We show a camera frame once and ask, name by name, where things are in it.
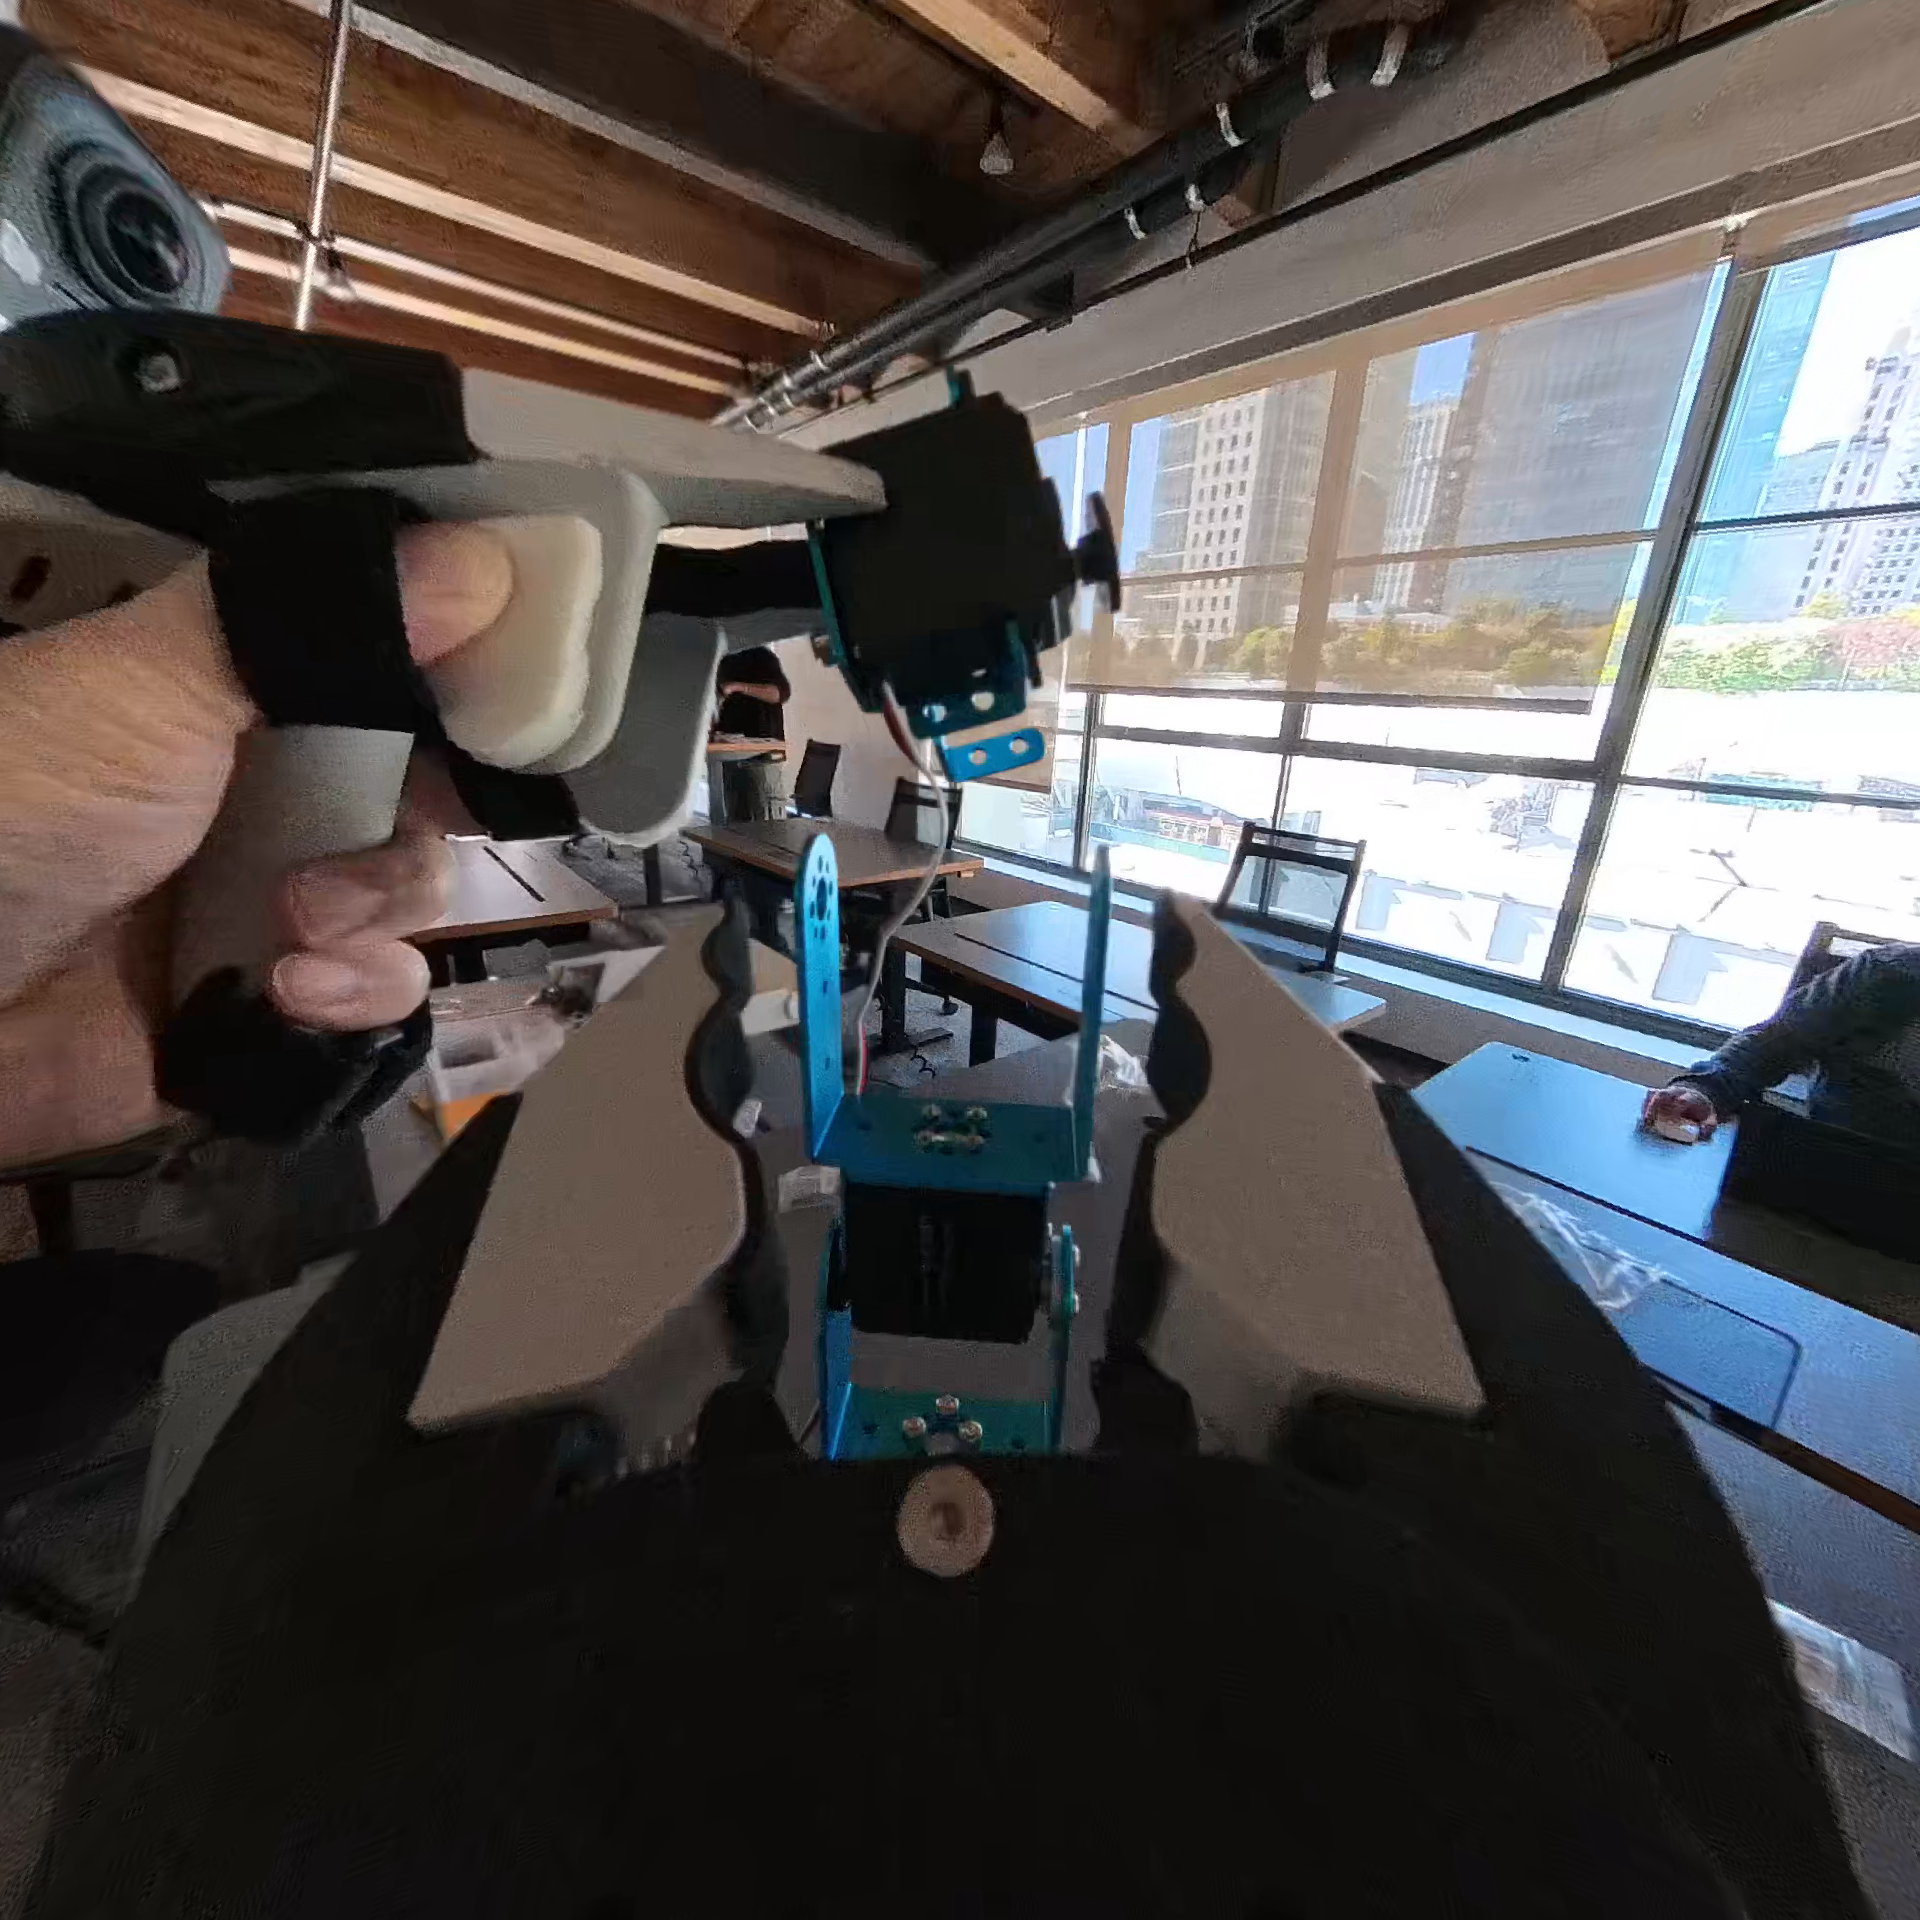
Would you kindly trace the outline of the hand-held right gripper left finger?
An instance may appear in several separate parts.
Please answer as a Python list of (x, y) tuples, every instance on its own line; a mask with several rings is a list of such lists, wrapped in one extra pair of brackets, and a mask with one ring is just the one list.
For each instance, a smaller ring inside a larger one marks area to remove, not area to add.
[(736, 1130), (751, 995), (745, 907), (702, 905), (521, 1088), (415, 1430), (575, 1413), (665, 1463), (715, 1391), (777, 1385), (785, 1258)]

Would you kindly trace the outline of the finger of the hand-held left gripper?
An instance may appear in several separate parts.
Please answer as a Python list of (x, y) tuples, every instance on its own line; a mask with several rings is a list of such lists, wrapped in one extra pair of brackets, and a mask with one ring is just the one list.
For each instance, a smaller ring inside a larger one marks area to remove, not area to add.
[(512, 598), (465, 647), (465, 750), (561, 778), (590, 829), (649, 845), (687, 823), (713, 671), (729, 634), (794, 637), (803, 585), (752, 587), (745, 615), (670, 615), (665, 534), (754, 538), (881, 512), (865, 466), (779, 440), (594, 400), (526, 377), (465, 375), (465, 423), (512, 469), (478, 521), (511, 553)]

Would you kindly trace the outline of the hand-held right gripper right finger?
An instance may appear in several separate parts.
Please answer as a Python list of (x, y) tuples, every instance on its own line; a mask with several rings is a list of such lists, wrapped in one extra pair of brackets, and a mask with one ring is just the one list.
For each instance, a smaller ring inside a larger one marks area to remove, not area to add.
[(1161, 1382), (1236, 1457), (1326, 1399), (1478, 1419), (1375, 1072), (1199, 904), (1156, 904), (1147, 985), (1161, 1121), (1121, 1222), (1105, 1392)]

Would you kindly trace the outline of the black servo with blue bracket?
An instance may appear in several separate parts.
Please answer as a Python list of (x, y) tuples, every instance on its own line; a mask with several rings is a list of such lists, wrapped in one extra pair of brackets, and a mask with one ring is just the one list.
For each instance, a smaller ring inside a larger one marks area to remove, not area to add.
[(818, 519), (808, 550), (824, 657), (865, 714), (894, 718), (950, 784), (1052, 784), (1056, 703), (1046, 658), (1088, 594), (1121, 614), (1121, 553), (1102, 494), (1079, 519), (1025, 416), (950, 375), (944, 409), (848, 442), (879, 477), (879, 512)]

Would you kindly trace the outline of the blue hobby robot arm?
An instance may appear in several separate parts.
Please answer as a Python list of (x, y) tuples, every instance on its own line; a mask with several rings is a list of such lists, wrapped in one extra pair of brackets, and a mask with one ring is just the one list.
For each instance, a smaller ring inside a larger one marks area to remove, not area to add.
[[(1052, 1199), (1092, 1171), (1097, 1053), (1076, 1050), (1067, 1102), (1048, 1106), (848, 1091), (839, 894), (833, 839), (814, 832), (794, 902), (808, 1154), (838, 1173), (814, 1335), (820, 1455), (1060, 1455), (1082, 1297)], [(934, 1362), (907, 1384), (855, 1378), (858, 1335), (1023, 1350), (1036, 1329), (1046, 1385), (1010, 1399), (962, 1394)]]

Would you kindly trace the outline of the wooden side desk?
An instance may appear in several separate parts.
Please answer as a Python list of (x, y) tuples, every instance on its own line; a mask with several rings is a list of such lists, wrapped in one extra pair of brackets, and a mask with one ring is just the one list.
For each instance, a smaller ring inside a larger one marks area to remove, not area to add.
[[(991, 1022), (1056, 1040), (1082, 1022), (1088, 931), (1091, 914), (1076, 904), (1020, 904), (911, 926), (897, 936), (897, 949), (920, 959), (931, 993), (984, 1010)], [(1230, 937), (1335, 1034), (1372, 1025), (1385, 1014), (1385, 1000), (1338, 974), (1298, 973), (1282, 953), (1243, 941), (1234, 929)], [(1151, 926), (1111, 918), (1102, 1001), (1107, 1025), (1146, 1022), (1156, 1014), (1147, 981), (1152, 945)]]

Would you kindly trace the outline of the grey desk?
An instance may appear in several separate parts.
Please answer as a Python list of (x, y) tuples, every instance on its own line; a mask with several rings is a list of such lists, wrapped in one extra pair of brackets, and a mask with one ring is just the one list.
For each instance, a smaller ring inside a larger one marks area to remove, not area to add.
[[(1070, 1053), (1067, 1043), (1039, 1045), (987, 1067), (950, 1072), (924, 1088), (954, 1083), (955, 1091), (964, 1088), (976, 1098), (1054, 1098), (1066, 1091)], [(752, 1055), (758, 1093), (769, 1095), (767, 1112), (796, 1121), (798, 1066), (774, 1040), (752, 1043)], [(426, 1091), (423, 1077), (369, 1123), (371, 1179), (382, 1216), (396, 1211), (442, 1152), (438, 1126), (415, 1105), (416, 1091)], [(1123, 1202), (1147, 1118), (1160, 1115), (1152, 1095), (1143, 1091), (1099, 1093), (1096, 1158), (1105, 1183), (1064, 1194), (1064, 1216), (1086, 1248), (1082, 1281), (1092, 1335), (1111, 1291), (1114, 1246), (1121, 1234), (1115, 1207)], [(761, 1121), (758, 1147), (769, 1184), (801, 1163), (798, 1127), (777, 1135)], [(814, 1360), (803, 1351), (809, 1343), (801, 1329), (801, 1266), (818, 1256), (825, 1234), (817, 1214), (818, 1210), (801, 1210), (783, 1225), (787, 1272), (798, 1303), (777, 1398), (796, 1434), (818, 1399), (811, 1384)], [(1916, 1535), (1793, 1473), (1780, 1459), (1748, 1448), (1735, 1434), (1704, 1424), (1692, 1410), (1670, 1410), (1739, 1526), (1768, 1597), (1899, 1666), (1916, 1742)], [(1916, 1761), (1898, 1759), (1882, 1742), (1819, 1707), (1812, 1719), (1867, 1899), (1880, 1915), (1918, 1919)]]

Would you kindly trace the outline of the person's left hand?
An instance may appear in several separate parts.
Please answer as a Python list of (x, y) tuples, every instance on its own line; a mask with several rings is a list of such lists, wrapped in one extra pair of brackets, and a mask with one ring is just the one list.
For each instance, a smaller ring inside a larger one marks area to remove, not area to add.
[[(2, 1163), (59, 1162), (158, 1130), (174, 879), (215, 823), (257, 710), (191, 560), (114, 608), (6, 643)], [(384, 848), (291, 871), (274, 905), (273, 1001), (296, 1022), (366, 1032), (412, 1015), (442, 919), (434, 767), (407, 784)]]

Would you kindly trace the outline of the orange parts box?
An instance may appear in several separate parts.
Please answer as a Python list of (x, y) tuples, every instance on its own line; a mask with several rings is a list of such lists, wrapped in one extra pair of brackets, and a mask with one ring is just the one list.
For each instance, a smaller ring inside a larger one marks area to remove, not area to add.
[(451, 1144), (490, 1102), (535, 1077), (592, 1014), (578, 985), (512, 976), (427, 997), (430, 1043), (418, 1112)]

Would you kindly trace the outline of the crumpled clear plastic wrap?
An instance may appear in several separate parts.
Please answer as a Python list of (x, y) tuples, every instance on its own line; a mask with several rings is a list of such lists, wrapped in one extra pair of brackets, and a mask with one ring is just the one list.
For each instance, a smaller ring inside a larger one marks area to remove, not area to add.
[(1495, 1191), (1602, 1312), (1615, 1318), (1633, 1312), (1655, 1287), (1672, 1282), (1664, 1269), (1627, 1253), (1568, 1207), (1508, 1183), (1495, 1183)]

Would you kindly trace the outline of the metal ceiling conduit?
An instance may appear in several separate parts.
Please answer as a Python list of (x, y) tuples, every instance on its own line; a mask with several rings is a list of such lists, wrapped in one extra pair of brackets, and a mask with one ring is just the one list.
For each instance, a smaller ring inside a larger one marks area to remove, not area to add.
[(296, 278), (292, 328), (308, 333), (316, 319), (324, 264), (329, 256), (331, 166), (345, 103), (345, 71), (352, 53), (354, 3), (328, 7), (328, 62), (323, 69), (312, 153), (306, 168), (306, 200), (300, 226), (300, 261)]

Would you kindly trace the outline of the dark office table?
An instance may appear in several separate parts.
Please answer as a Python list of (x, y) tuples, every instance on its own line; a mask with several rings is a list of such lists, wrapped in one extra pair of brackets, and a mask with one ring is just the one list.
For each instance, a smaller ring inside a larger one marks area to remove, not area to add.
[(451, 834), (449, 910), (420, 933), (415, 947), (503, 943), (546, 929), (615, 921), (619, 905), (578, 875), (544, 841), (499, 845), (487, 837)]
[(986, 859), (962, 848), (931, 848), (890, 837), (879, 829), (839, 822), (779, 819), (771, 823), (692, 822), (684, 837), (724, 871), (777, 881), (787, 893), (801, 879), (808, 846), (833, 841), (838, 888), (855, 894), (911, 896), (943, 854), (940, 879), (971, 881)]
[(1672, 1282), (1615, 1318), (1698, 1419), (1916, 1531), (1916, 1262), (1778, 1210), (1707, 1144), (1641, 1130), (1641, 1088), (1479, 1047), (1417, 1102), (1491, 1183), (1551, 1199)]

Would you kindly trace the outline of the black ceiling pipe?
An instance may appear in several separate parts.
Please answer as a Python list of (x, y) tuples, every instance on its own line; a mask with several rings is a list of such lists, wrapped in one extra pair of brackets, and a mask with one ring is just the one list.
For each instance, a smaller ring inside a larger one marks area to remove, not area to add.
[(851, 336), (767, 377), (713, 423), (769, 430), (847, 387), (870, 385), (902, 358), (938, 346), (1023, 297), (1046, 294), (1115, 255), (1139, 249), (1228, 200), (1263, 153), (1311, 107), (1340, 93), (1392, 90), (1452, 61), (1471, 25), (1465, 5), (1415, 18), (1370, 18), (1281, 49), (1281, 61), (1247, 85), (1211, 99), (1175, 130), (1121, 162), (1084, 193), (1014, 232), (927, 290), (898, 302)]

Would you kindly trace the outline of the city view window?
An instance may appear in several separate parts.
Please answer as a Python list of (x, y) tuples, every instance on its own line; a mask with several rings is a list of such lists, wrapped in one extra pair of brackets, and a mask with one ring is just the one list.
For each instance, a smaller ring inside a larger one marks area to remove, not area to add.
[(1916, 943), (1916, 269), (1916, 200), (1732, 221), (1056, 408), (1123, 602), (1048, 856), (1330, 832), (1359, 949), (1682, 1026)]

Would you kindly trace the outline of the black frame chair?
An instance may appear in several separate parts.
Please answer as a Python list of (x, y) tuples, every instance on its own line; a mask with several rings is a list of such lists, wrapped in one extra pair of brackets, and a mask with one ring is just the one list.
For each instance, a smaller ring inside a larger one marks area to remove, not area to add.
[(1211, 918), (1271, 966), (1330, 976), (1362, 858), (1366, 845), (1247, 823)]

